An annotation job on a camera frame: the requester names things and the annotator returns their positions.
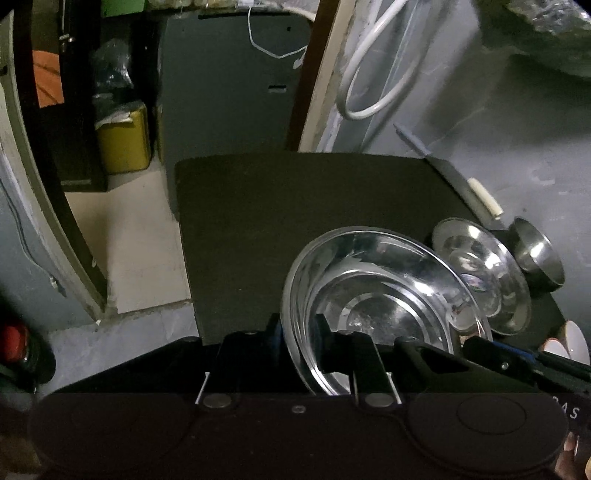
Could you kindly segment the steel plate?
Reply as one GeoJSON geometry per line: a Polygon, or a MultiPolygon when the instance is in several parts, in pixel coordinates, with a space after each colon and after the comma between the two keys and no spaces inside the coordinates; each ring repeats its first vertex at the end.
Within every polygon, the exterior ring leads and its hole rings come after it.
{"type": "Polygon", "coordinates": [[[301,250],[283,286],[280,321],[301,381],[315,394],[344,395],[344,375],[318,370],[317,314],[332,331],[365,333],[382,346],[416,337],[456,354],[470,337],[492,337],[486,315],[452,266],[425,245],[385,229],[343,227],[322,234],[301,250]]]}
{"type": "Polygon", "coordinates": [[[514,336],[528,327],[532,300],[527,281],[513,255],[490,231],[469,220],[448,218],[434,228],[432,244],[471,289],[491,330],[514,336]]]}

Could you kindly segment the black plastic bag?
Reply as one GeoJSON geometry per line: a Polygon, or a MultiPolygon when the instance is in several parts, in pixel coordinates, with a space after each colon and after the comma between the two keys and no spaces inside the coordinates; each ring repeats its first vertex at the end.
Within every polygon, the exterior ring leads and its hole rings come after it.
{"type": "Polygon", "coordinates": [[[134,85],[130,76],[131,55],[126,41],[113,38],[93,54],[93,75],[96,96],[118,99],[129,97],[134,85]]]}

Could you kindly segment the white ceramic bowl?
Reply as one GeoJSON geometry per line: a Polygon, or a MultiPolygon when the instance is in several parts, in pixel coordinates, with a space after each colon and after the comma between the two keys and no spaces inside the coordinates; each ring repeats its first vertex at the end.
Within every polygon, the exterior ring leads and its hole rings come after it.
{"type": "Polygon", "coordinates": [[[549,353],[570,360],[570,354],[565,346],[556,338],[547,339],[539,348],[540,352],[549,353]]]}
{"type": "Polygon", "coordinates": [[[583,365],[590,365],[590,353],[585,336],[580,327],[572,320],[567,320],[559,330],[558,340],[566,349],[571,360],[583,365]]]}

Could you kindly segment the dark grey cabinet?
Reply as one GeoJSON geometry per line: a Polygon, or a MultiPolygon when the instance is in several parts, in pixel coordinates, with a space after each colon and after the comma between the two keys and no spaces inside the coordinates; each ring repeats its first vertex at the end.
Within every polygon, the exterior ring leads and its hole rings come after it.
{"type": "Polygon", "coordinates": [[[283,150],[311,25],[263,11],[168,18],[160,63],[162,159],[283,150]]]}

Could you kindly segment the yellow bucket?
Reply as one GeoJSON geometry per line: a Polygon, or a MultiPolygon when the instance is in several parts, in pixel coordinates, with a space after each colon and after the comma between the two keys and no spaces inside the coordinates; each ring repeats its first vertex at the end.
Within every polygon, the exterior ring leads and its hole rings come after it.
{"type": "Polygon", "coordinates": [[[143,102],[120,105],[95,123],[95,131],[109,175],[142,171],[149,166],[151,150],[143,102]]]}

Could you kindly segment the white door frame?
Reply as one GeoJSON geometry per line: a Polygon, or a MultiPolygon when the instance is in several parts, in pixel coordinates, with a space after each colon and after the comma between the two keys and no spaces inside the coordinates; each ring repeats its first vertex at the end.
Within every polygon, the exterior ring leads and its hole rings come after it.
{"type": "Polygon", "coordinates": [[[1,5],[1,294],[42,330],[104,319],[107,283],[46,149],[31,45],[32,4],[1,5]]]}

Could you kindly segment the clear bag of dried herbs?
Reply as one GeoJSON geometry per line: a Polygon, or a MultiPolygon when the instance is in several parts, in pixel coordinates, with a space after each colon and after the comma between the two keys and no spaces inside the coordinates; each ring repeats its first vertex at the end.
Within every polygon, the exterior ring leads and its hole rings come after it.
{"type": "Polygon", "coordinates": [[[590,78],[588,1],[475,1],[483,42],[567,75],[590,78]]]}

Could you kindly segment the green box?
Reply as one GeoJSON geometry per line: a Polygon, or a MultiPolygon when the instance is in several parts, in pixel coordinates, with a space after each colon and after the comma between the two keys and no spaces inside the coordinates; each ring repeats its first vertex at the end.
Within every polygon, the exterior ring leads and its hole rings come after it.
{"type": "Polygon", "coordinates": [[[139,13],[144,10],[144,0],[102,0],[101,17],[117,17],[139,13]]]}

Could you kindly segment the deep steel bowl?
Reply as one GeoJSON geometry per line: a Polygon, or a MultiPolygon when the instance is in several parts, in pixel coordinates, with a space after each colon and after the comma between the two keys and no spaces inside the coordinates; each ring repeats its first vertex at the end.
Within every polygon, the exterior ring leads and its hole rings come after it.
{"type": "Polygon", "coordinates": [[[509,227],[509,250],[535,291],[554,292],[565,284],[565,270],[549,238],[531,222],[516,217],[509,227]]]}

